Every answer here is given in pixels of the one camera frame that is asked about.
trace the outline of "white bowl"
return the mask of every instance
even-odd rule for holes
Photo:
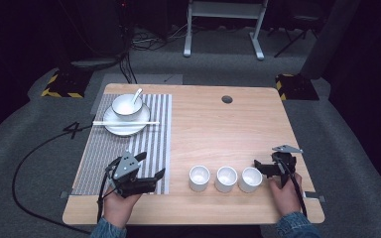
[[[112,109],[124,121],[135,120],[142,110],[142,98],[139,96],[135,103],[132,102],[134,94],[122,94],[112,102]]]

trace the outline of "yellow black hazard tape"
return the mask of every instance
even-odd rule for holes
[[[77,71],[71,74],[56,71],[42,96],[82,98],[91,76],[92,71]]]
[[[299,74],[279,74],[275,77],[281,100],[319,100],[311,81]]]

